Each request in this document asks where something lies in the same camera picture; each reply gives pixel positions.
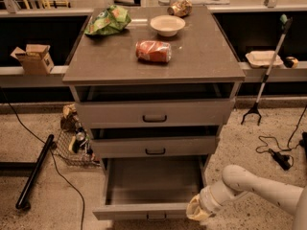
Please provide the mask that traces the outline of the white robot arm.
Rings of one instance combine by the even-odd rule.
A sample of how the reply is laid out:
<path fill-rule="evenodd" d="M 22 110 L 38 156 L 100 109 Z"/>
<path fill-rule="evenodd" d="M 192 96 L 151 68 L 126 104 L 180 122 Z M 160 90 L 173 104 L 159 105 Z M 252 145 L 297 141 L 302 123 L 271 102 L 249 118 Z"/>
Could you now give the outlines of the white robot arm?
<path fill-rule="evenodd" d="M 307 186 L 304 188 L 259 177 L 238 165 L 228 165 L 222 178 L 192 197 L 186 208 L 189 219 L 204 222 L 228 201 L 256 194 L 294 217 L 293 230 L 307 230 Z"/>

